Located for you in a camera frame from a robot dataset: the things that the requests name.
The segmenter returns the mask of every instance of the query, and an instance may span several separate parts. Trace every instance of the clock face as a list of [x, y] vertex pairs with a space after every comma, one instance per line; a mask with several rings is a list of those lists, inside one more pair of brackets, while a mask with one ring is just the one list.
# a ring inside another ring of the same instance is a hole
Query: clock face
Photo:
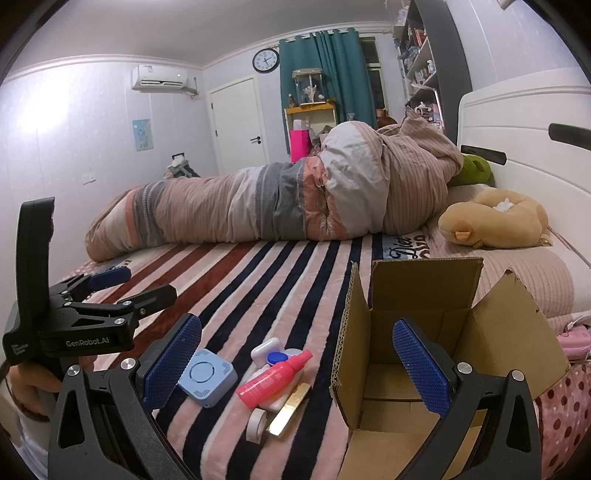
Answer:
[[263, 48], [252, 59], [253, 68], [260, 73], [269, 73], [279, 66], [279, 54], [272, 48]]

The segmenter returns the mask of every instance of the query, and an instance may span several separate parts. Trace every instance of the human hand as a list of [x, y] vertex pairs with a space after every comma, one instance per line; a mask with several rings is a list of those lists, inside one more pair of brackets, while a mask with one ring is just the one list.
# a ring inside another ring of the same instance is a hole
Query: human hand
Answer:
[[[92, 372], [96, 355], [81, 356], [80, 366], [87, 372]], [[37, 390], [58, 393], [61, 388], [61, 380], [56, 378], [47, 368], [35, 362], [23, 362], [10, 367], [8, 371], [12, 395], [27, 409], [46, 415], [45, 409], [39, 399]]]

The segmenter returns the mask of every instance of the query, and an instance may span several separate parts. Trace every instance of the rolled-up comforter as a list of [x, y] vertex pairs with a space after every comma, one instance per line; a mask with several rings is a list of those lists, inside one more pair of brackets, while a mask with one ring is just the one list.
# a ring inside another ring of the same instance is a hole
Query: rolled-up comforter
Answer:
[[456, 146], [412, 110], [391, 137], [346, 122], [317, 157], [295, 164], [128, 190], [94, 220], [86, 249], [103, 261], [166, 243], [402, 235], [443, 207], [462, 165]]

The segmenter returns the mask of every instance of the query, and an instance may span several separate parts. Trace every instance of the bag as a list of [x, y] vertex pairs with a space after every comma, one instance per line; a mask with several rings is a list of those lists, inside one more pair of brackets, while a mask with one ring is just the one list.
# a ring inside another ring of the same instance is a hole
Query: bag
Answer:
[[585, 360], [591, 351], [591, 333], [585, 325], [575, 325], [558, 335], [558, 342], [569, 360]]
[[311, 148], [312, 143], [310, 141], [310, 134], [308, 130], [290, 131], [290, 150], [292, 163], [296, 163], [298, 160], [307, 157], [310, 154]]

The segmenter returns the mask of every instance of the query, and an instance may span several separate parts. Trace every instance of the bookshelf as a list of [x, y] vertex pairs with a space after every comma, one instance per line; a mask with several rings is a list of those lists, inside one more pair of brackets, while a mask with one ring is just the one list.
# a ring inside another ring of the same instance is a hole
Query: bookshelf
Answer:
[[432, 106], [447, 137], [457, 141], [457, 116], [472, 82], [462, 42], [447, 4], [411, 0], [406, 23], [395, 32], [407, 106]]

